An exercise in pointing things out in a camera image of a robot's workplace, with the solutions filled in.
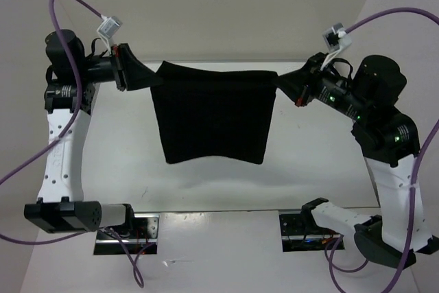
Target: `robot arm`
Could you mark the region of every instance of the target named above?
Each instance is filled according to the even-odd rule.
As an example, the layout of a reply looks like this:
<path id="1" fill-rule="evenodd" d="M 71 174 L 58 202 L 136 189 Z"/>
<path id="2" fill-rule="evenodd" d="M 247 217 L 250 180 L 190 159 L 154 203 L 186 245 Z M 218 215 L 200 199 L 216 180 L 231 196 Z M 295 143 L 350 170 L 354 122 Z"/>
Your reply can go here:
<path id="1" fill-rule="evenodd" d="M 316 226 L 333 229 L 353 239 L 367 260 L 396 268 L 407 233 L 410 175 L 420 150 L 416 125 L 394 107 L 407 81 L 397 63 L 384 56 L 365 58 L 353 79 L 352 67 L 345 78 L 331 65 L 322 69 L 324 61 L 324 54 L 316 54 L 274 83 L 297 106 L 316 98 L 354 121 L 351 132 L 377 184 L 381 216 L 356 214 L 324 198 L 304 205 L 302 216 L 308 231 Z M 425 223 L 416 189 L 412 251 L 405 266 L 416 262 L 413 251 L 437 251 L 438 240 Z"/>
<path id="2" fill-rule="evenodd" d="M 25 218 L 48 233 L 96 231 L 107 226 L 119 226 L 119 231 L 130 229 L 134 218 L 130 205 L 84 201 L 82 150 L 91 120 L 94 84 L 115 81 L 120 91 L 133 91 L 161 84 L 162 80 L 134 57 L 128 44 L 113 46 L 110 56 L 89 58 L 72 31 L 62 33 L 78 65 L 83 93 L 78 99 L 73 72 L 58 36 L 48 35 L 46 53 L 52 63 L 45 91 L 49 143 L 58 138 L 77 102 L 81 110 L 66 136 L 48 153 L 37 203 L 25 205 Z"/>

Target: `black cloth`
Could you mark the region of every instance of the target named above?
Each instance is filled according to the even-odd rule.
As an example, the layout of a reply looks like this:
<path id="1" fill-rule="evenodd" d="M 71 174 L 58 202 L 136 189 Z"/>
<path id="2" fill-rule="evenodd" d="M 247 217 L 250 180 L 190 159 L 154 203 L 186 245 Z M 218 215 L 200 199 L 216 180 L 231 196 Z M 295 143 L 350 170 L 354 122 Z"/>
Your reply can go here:
<path id="1" fill-rule="evenodd" d="M 163 62 L 151 87 L 167 163 L 224 156 L 262 164 L 276 87 L 273 71 L 216 72 Z"/>

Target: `gray wall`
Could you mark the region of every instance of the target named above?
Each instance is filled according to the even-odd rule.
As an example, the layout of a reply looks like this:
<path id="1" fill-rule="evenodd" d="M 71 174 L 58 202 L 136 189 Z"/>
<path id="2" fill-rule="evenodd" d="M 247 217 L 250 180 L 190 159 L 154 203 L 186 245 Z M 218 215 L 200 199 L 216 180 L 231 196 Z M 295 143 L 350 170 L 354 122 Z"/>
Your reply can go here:
<path id="1" fill-rule="evenodd" d="M 0 0 L 0 175 L 47 144 L 43 93 L 44 37 L 51 31 L 48 0 Z M 61 19 L 69 26 L 66 16 Z M 23 206 L 34 202 L 44 175 L 44 159 L 0 187 L 0 233 L 35 240 L 38 230 L 23 217 Z M 1 291 L 19 292 L 31 246 L 0 241 Z"/>
<path id="2" fill-rule="evenodd" d="M 367 0 L 363 19 L 380 10 L 412 6 L 439 16 L 439 0 Z M 423 142 L 439 118 L 439 27 L 415 14 L 392 14 L 369 23 L 352 33 L 353 45 L 346 58 L 359 63 L 370 54 L 396 60 L 408 83 L 398 107 L 416 122 Z M 420 170 L 420 185 L 429 225 L 439 235 L 439 137 L 432 143 Z M 439 255 L 418 256 L 412 268 L 421 293 L 438 291 Z"/>

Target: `scratch on table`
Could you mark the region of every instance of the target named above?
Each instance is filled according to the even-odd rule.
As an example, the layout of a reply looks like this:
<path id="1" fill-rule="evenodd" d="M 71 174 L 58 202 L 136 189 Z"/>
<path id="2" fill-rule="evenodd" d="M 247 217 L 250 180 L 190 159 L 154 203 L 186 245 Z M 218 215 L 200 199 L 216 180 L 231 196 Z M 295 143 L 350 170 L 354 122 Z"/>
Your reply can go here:
<path id="1" fill-rule="evenodd" d="M 145 191 L 142 194 L 142 198 L 144 197 L 144 195 L 148 192 L 148 187 L 145 188 Z"/>

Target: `table surface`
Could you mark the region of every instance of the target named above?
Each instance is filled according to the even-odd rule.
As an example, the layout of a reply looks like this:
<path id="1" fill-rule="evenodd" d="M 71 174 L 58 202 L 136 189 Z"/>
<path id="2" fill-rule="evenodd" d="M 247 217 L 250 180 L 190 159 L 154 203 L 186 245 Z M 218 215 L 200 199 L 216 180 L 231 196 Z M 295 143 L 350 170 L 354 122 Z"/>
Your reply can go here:
<path id="1" fill-rule="evenodd" d="M 359 213 L 377 214 L 378 209 Z M 38 240 L 54 238 L 40 232 Z M 124 255 L 93 256 L 94 233 L 36 246 L 21 293 L 141 292 Z M 339 250 L 335 263 L 356 268 L 362 257 Z M 322 251 L 283 253 L 276 211 L 163 213 L 156 255 L 139 268 L 149 293 L 266 293 L 338 291 Z M 381 292 L 394 269 L 368 264 L 357 274 L 336 272 L 347 292 Z M 418 292 L 405 270 L 393 292 Z"/>
<path id="2" fill-rule="evenodd" d="M 273 70 L 293 62 L 177 63 L 213 71 Z M 157 70 L 160 63 L 147 64 Z M 135 211 L 297 209 L 318 197 L 343 207 L 376 207 L 377 199 L 350 131 L 352 121 L 314 101 L 296 108 L 277 91 L 265 160 L 222 157 L 165 162 L 149 89 L 119 92 L 101 84 L 84 146 L 86 200 L 130 203 Z"/>

